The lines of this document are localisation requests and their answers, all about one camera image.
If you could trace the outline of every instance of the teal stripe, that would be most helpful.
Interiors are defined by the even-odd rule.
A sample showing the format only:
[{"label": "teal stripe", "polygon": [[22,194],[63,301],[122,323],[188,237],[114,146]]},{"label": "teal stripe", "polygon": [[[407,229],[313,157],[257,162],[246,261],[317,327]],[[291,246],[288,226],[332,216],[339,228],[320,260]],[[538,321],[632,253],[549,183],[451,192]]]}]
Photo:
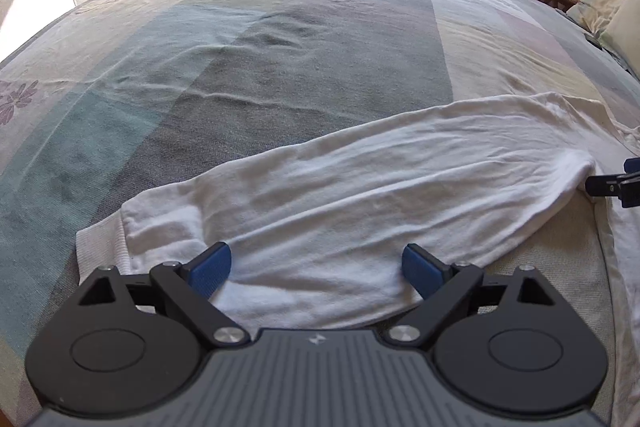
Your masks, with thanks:
[{"label": "teal stripe", "polygon": [[[73,98],[69,94],[31,134],[0,180],[0,325],[18,356],[28,347],[32,323],[74,247],[76,231],[88,224],[117,173],[161,120],[90,91]],[[51,132],[47,125],[56,117]],[[20,164],[29,166],[18,174]]]}]

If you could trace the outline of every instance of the pillow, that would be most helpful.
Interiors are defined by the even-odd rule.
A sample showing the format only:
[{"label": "pillow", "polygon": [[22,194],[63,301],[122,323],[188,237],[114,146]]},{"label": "pillow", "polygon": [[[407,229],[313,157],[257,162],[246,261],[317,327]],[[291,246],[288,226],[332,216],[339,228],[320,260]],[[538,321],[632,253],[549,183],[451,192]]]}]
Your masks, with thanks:
[{"label": "pillow", "polygon": [[624,0],[579,0],[566,12],[578,26],[600,36]]},{"label": "pillow", "polygon": [[601,44],[640,75],[640,0],[625,0],[600,35]]}]

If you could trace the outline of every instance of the flower pattern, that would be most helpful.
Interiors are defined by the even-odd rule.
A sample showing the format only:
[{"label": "flower pattern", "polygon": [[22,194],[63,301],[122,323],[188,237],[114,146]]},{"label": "flower pattern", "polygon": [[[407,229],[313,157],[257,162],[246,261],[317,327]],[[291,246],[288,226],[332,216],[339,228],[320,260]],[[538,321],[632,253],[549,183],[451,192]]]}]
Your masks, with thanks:
[{"label": "flower pattern", "polygon": [[[8,124],[14,117],[16,109],[25,108],[31,103],[33,100],[31,97],[38,91],[38,89],[36,89],[37,85],[38,81],[36,80],[29,87],[27,87],[27,84],[22,84],[6,97],[0,94],[0,125]],[[0,82],[0,89],[3,90],[3,88],[7,86],[7,82]]]}]

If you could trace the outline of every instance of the white t-shirt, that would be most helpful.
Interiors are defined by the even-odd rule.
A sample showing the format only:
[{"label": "white t-shirt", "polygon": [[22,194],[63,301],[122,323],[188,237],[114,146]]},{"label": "white t-shirt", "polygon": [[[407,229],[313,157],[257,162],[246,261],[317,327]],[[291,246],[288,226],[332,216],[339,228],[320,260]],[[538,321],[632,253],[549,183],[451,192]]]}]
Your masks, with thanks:
[{"label": "white t-shirt", "polygon": [[[232,270],[211,301],[250,332],[364,325],[420,299],[400,272],[407,243],[485,266],[636,155],[638,131],[555,93],[398,114],[145,190],[78,232],[80,275],[146,273],[225,241]],[[640,209],[596,207],[616,328],[639,344]]]}]

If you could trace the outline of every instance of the gray stripe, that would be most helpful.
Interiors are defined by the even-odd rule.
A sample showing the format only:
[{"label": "gray stripe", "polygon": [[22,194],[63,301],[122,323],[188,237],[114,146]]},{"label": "gray stripe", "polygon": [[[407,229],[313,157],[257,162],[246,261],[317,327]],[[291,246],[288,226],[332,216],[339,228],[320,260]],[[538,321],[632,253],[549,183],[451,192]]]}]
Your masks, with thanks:
[{"label": "gray stripe", "polygon": [[285,0],[214,51],[94,221],[223,162],[450,102],[430,0]]}]

